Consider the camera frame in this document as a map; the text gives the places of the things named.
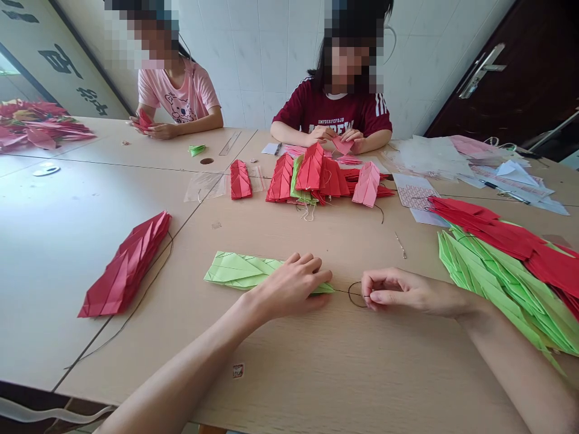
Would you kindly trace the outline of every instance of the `black hair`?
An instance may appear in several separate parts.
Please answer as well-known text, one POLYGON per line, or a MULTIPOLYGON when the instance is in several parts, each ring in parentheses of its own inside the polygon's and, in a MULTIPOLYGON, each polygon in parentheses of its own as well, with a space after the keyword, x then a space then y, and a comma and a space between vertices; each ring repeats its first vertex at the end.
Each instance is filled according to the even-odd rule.
POLYGON ((370 68, 375 66, 378 40, 384 35, 384 22, 392 14, 394 0, 333 0, 332 25, 326 26, 321 43, 316 69, 308 74, 314 79, 312 86, 324 92, 328 77, 332 75, 332 44, 338 39, 342 46, 367 46, 370 48, 371 63, 362 67, 362 73, 355 77, 357 93, 372 92, 370 68))
MULTIPOLYGON (((150 20, 157 22, 157 29, 174 32, 176 20, 171 19, 171 12, 165 10, 165 0, 104 0, 105 10, 121 12, 121 19, 150 20)), ((191 61, 195 61, 190 53, 181 45, 179 37, 171 41, 171 49, 191 61)))

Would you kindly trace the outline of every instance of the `door handle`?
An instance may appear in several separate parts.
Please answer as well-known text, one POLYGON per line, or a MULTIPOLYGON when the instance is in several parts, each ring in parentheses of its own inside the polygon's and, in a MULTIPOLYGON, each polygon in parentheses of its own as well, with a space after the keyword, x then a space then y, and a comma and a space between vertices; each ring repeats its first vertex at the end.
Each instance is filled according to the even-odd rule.
POLYGON ((478 84, 481 82, 483 77, 487 72, 502 72, 506 69, 507 65, 497 65, 493 64, 497 57, 505 49, 505 44, 500 43, 493 48, 493 51, 484 59, 484 61, 477 61, 478 66, 475 64, 475 72, 472 74, 471 78, 466 81, 464 86, 460 89, 460 99, 469 99, 473 93, 475 93, 478 88, 478 84))

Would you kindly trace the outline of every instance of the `brown door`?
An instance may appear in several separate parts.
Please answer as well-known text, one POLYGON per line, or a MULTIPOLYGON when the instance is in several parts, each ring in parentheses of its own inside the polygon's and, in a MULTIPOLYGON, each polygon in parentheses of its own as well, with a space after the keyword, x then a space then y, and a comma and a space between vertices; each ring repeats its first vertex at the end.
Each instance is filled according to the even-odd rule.
POLYGON ((477 59, 427 137, 495 136, 521 145, 552 130, 579 105, 578 2, 518 0, 477 59), (474 86, 487 59, 489 71, 479 71, 474 86))

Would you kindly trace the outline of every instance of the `maroon t-shirt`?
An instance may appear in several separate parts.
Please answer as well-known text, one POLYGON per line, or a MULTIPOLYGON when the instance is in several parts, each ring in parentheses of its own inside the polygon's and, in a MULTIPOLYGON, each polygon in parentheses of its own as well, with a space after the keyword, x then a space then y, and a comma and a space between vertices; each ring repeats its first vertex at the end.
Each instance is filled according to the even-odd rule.
POLYGON ((313 90, 312 77, 300 83, 273 121, 308 134, 318 125, 327 126, 338 135, 353 128, 361 131, 364 137, 392 130, 383 94, 350 93, 340 99, 331 99, 331 95, 313 90))

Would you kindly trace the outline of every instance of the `green folded paper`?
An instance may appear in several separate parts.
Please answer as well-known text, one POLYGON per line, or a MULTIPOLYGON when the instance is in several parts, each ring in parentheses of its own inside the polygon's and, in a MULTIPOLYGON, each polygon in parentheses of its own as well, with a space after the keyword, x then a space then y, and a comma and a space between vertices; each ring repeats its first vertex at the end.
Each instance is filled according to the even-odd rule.
POLYGON ((198 154, 201 154, 205 150, 205 145, 199 146, 190 146, 189 152, 191 153, 191 157, 195 157, 198 154))
POLYGON ((303 163, 303 155, 300 155, 298 158, 294 160, 294 173, 291 177, 291 184, 289 186, 289 195, 293 198, 296 198, 298 201, 309 204, 309 205, 316 205, 318 203, 318 199, 312 197, 312 193, 304 190, 296 190, 296 182, 297 182, 297 174, 300 172, 300 168, 302 167, 303 163))
POLYGON ((461 288, 490 300, 560 370, 547 347, 579 354, 579 322, 520 261, 451 224, 438 234, 440 260, 461 288))
MULTIPOLYGON (((263 259, 219 251, 203 280, 241 291, 249 291, 262 283, 282 264, 283 262, 275 259, 263 259)), ((334 289, 330 284, 322 283, 313 294, 330 294, 332 292, 334 289)))

